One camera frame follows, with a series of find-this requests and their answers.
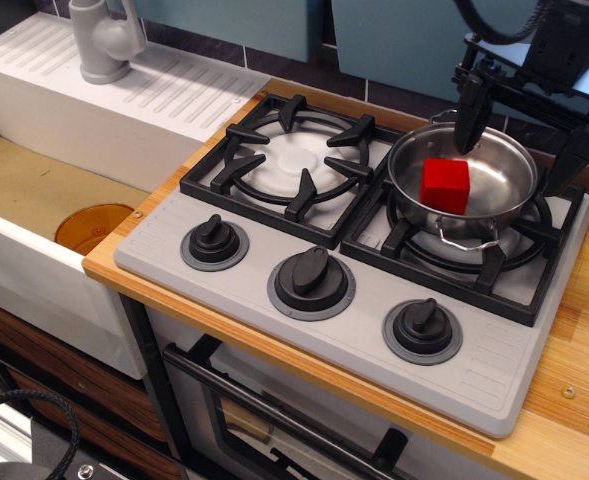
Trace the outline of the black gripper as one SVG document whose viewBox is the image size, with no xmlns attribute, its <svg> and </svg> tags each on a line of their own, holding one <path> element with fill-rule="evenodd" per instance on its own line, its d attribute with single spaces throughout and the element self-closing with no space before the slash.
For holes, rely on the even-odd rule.
<svg viewBox="0 0 589 480">
<path fill-rule="evenodd" d="M 557 196 L 589 164 L 589 51 L 572 38 L 497 45 L 469 33 L 453 82 L 459 101 L 454 143 L 469 153 L 495 104 L 570 133 L 542 195 Z"/>
</svg>

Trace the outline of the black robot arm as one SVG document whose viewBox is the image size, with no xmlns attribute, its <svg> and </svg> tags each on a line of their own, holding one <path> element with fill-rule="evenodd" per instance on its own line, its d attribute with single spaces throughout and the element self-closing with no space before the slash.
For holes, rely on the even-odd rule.
<svg viewBox="0 0 589 480">
<path fill-rule="evenodd" d="M 471 32 L 456 67 L 454 143 L 468 153 L 495 103 L 566 134 L 542 187 L 561 194 L 589 165 L 589 1 L 539 1 L 515 33 L 495 30 L 470 1 L 457 9 Z"/>
</svg>

